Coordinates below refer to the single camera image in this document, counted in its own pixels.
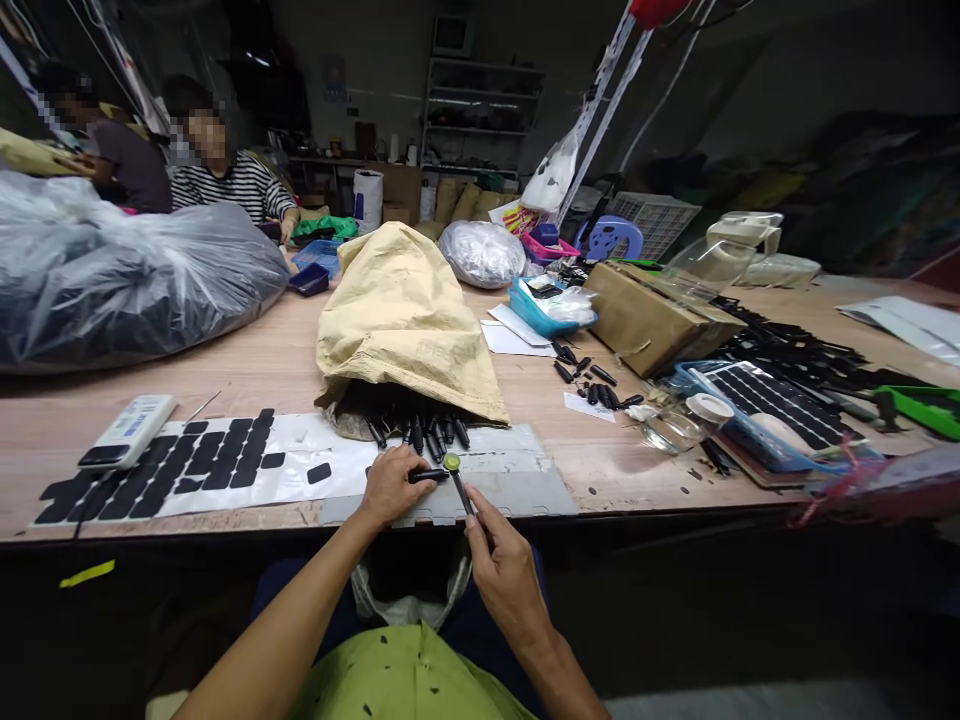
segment hand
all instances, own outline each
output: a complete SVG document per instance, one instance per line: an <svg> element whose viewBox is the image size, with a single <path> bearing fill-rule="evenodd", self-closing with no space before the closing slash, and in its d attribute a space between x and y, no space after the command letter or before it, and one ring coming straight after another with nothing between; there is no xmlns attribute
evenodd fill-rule
<svg viewBox="0 0 960 720"><path fill-rule="evenodd" d="M293 237L293 231L297 229L297 221L292 217L286 217L280 223L280 244L289 245L290 238Z"/></svg>
<svg viewBox="0 0 960 720"><path fill-rule="evenodd" d="M378 455L367 474L367 489L357 513L369 518L378 529L399 520L437 487L433 480L421 480L411 485L407 482L407 474L412 470L429 469L430 463L409 445L390 448Z"/></svg>
<svg viewBox="0 0 960 720"><path fill-rule="evenodd" d="M62 165L68 170L83 175L84 177L93 177L96 173L96 166L93 158L86 154L75 155L74 157L56 157L53 159L57 165Z"/></svg>
<svg viewBox="0 0 960 720"><path fill-rule="evenodd" d="M550 641L553 625L540 592L530 543L479 490L472 485L465 489L477 508L476 518L467 516L466 536L473 556L473 579L483 604L514 651ZM487 533L493 541L492 553Z"/></svg>

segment purple shirt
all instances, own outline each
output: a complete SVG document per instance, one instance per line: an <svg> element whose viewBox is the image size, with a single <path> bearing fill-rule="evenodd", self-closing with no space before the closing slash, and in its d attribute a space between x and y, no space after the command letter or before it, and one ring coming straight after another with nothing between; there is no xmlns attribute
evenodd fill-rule
<svg viewBox="0 0 960 720"><path fill-rule="evenodd" d="M160 151L123 123L110 118L90 128L97 153L112 162L117 182L127 191L127 207L142 213L173 211L170 178Z"/></svg>

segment yellow tape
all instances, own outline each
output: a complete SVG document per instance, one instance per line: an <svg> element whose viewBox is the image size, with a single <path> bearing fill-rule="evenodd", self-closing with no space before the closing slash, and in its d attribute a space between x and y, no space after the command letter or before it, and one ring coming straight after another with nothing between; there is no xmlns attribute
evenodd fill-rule
<svg viewBox="0 0 960 720"><path fill-rule="evenodd" d="M87 580L93 580L95 577L100 577L101 575L106 575L108 572L113 572L113 568L116 567L116 560L108 560L107 562L101 565L94 565L92 568L87 568L81 572L78 572L73 577L69 577L66 580L60 581L60 589L73 587L79 585L82 582Z"/></svg>

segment floor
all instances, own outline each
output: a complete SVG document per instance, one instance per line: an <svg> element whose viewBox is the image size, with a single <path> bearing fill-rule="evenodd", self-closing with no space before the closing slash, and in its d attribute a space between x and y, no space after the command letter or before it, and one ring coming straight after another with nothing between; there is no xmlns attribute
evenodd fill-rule
<svg viewBox="0 0 960 720"><path fill-rule="evenodd" d="M960 548L926 527L777 529L619 552L624 533L603 526L533 534L554 621L616 718L960 717L949 602ZM424 540L391 544L416 553ZM152 624L225 591L242 618L272 552L289 550L136 548L70 590L59 579L109 548L0 556L9 716L142 717Z"/></svg>

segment shelf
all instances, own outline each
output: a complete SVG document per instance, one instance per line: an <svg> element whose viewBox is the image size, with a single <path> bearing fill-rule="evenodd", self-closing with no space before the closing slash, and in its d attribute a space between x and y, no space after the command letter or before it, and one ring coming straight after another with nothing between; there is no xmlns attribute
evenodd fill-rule
<svg viewBox="0 0 960 720"><path fill-rule="evenodd" d="M466 67L484 68L486 70L500 70L503 72L534 73L535 75L547 74L546 71L537 70L536 68L522 68L517 67L516 65L494 65L491 63L476 62L475 60L457 60L456 58L437 57L436 55L430 58L430 62L442 63L444 65L465 65Z"/></svg>
<svg viewBox="0 0 960 720"><path fill-rule="evenodd" d="M514 137L526 137L529 133L520 130L487 130L485 128L458 128L448 125L427 125L427 130L436 130L438 132L458 132L468 135L512 135Z"/></svg>
<svg viewBox="0 0 960 720"><path fill-rule="evenodd" d="M424 163L421 170L444 170L446 172L469 172L469 173L480 173L480 172L492 172L498 173L500 175L511 175L513 177L518 177L520 173L517 170L494 170L493 168L480 168L474 167L472 165L455 165L454 163Z"/></svg>
<svg viewBox="0 0 960 720"><path fill-rule="evenodd" d="M528 93L508 93L508 92L501 92L499 90L475 90L473 88L451 88L451 87L444 87L442 85L437 85L436 87L430 88L431 95L433 93L439 93L439 92L453 92L453 93L461 93L463 95L481 95L486 97L505 97L505 98L513 98L515 100L539 100L540 99L539 95L530 95ZM443 102L442 100L433 100L433 98L430 98L430 99L431 101L434 101L434 102Z"/></svg>

